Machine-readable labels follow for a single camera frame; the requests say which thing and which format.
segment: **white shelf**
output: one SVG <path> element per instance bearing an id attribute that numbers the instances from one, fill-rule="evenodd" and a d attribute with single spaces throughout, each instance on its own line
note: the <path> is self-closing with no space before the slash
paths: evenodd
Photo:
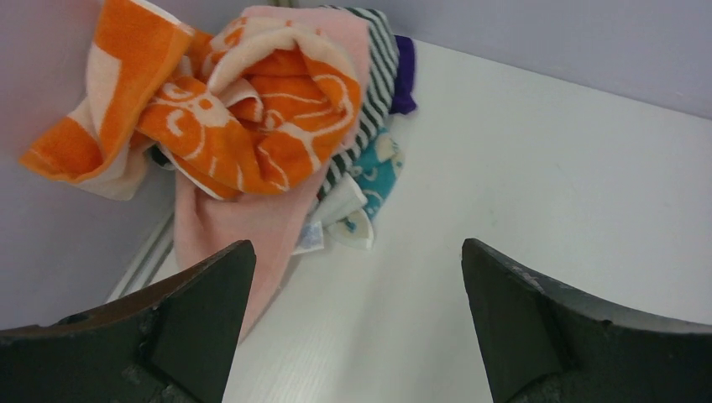
<path id="1" fill-rule="evenodd" d="M 420 110 L 391 127 L 406 165 L 374 250 L 329 244 L 293 262 L 225 401 L 490 402 L 466 238 L 622 305 L 712 323 L 712 122 L 416 47 Z"/>

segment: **orange towel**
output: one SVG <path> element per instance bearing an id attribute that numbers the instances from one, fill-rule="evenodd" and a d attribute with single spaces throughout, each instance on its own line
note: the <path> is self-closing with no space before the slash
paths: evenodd
<path id="1" fill-rule="evenodd" d="M 134 127 L 191 37 L 191 28 L 149 3 L 107 0 L 89 50 L 86 98 L 20 162 L 53 181 L 130 199 L 144 178 L 141 153 L 150 145 L 141 136 L 131 139 Z"/>
<path id="2" fill-rule="evenodd" d="M 126 199 L 155 141 L 210 196 L 283 193 L 331 157 L 360 93 L 348 54 L 318 28 L 243 17 L 210 39 L 149 3 L 107 0 L 87 99 L 21 161 Z"/>
<path id="3" fill-rule="evenodd" d="M 356 76 L 361 85 L 361 99 L 365 101 L 369 87 L 371 55 L 369 46 L 369 21 L 348 11 L 330 8 L 287 8 L 272 6 L 250 6 L 243 10 L 242 17 L 270 17 L 291 19 L 300 24 L 319 27 L 329 38 L 341 45 L 351 56 L 356 68 Z M 358 124 L 343 138 L 339 151 L 350 149 L 356 144 Z"/>

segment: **pile of laundry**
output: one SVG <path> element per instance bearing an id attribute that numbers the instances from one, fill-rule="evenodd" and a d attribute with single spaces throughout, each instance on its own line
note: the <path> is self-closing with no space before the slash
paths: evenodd
<path id="1" fill-rule="evenodd" d="M 257 6 L 212 36 L 144 0 L 107 0 L 86 98 L 21 163 L 115 200 L 134 195 L 149 160 L 175 169 L 181 268 L 253 243 L 242 338 L 305 222 L 373 243 L 370 221 L 403 166 L 386 119 L 416 108 L 414 74 L 412 40 L 374 10 Z"/>

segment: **striped cloth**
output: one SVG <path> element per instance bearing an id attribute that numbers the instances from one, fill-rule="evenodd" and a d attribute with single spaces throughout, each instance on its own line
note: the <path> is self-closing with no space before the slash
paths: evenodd
<path id="1" fill-rule="evenodd" d="M 379 128 L 384 125 L 393 100 L 394 80 L 398 70 L 398 47 L 385 14 L 365 8 L 322 7 L 348 11 L 369 21 L 371 68 L 369 88 L 366 90 L 366 97 L 359 114 L 359 132 L 356 135 L 356 144 L 333 156 L 327 177 L 317 194 L 318 200 L 322 200 L 344 174 L 348 173 L 353 162 L 369 146 L 370 141 L 378 135 Z"/>

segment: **purple wall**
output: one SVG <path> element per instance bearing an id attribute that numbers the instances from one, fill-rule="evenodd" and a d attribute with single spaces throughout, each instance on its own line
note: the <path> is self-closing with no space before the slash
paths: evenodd
<path id="1" fill-rule="evenodd" d="M 157 3 L 206 31 L 245 0 Z M 97 0 L 3 2 L 0 13 L 0 329 L 52 323 L 102 304 L 173 207 L 173 177 L 151 172 L 132 201 L 46 181 L 16 161 L 84 91 Z"/>
<path id="2" fill-rule="evenodd" d="M 416 39 L 712 118 L 709 0 L 299 3 L 378 8 L 396 31 Z"/>

